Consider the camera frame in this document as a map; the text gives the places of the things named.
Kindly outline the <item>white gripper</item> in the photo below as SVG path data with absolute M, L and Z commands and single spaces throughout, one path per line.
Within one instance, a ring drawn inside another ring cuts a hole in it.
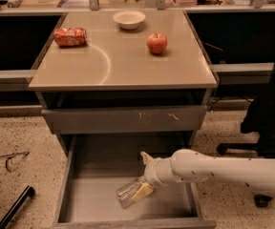
M 144 176 L 146 181 L 134 192 L 133 202 L 138 202 L 154 192 L 154 188 L 159 188 L 172 183 L 173 171 L 170 158 L 153 158 L 146 152 L 140 153 L 143 164 L 145 165 Z

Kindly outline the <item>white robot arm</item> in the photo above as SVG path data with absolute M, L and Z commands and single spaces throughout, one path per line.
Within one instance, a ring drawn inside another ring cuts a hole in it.
M 213 157 L 180 149 L 167 158 L 141 153 L 145 164 L 133 201 L 139 201 L 160 186 L 171 183 L 200 182 L 210 177 L 246 186 L 256 194 L 275 198 L 275 159 Z

